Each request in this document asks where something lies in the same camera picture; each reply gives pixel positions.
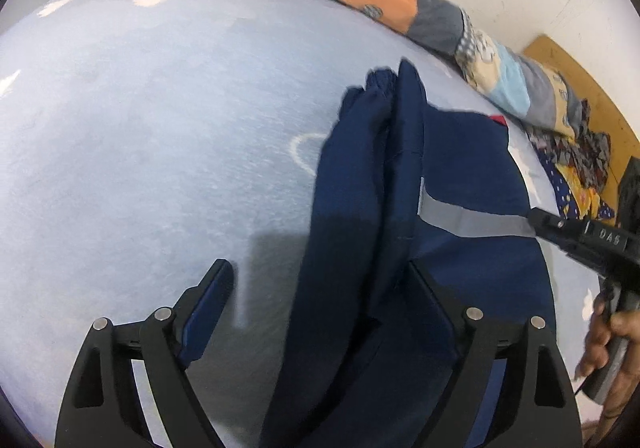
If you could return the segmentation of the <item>right hand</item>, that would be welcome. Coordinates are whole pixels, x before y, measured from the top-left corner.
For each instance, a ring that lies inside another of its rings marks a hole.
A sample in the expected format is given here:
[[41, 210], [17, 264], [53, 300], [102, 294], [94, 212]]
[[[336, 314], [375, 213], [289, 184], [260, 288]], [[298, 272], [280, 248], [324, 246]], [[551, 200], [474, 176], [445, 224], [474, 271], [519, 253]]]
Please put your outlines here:
[[612, 338], [626, 338], [628, 346], [620, 371], [606, 395], [598, 425], [589, 439], [591, 445], [600, 442], [611, 431], [639, 384], [639, 312], [616, 312], [605, 320], [604, 311], [605, 298], [599, 294], [593, 303], [585, 351], [576, 367], [575, 376], [586, 378], [608, 364], [608, 343]]

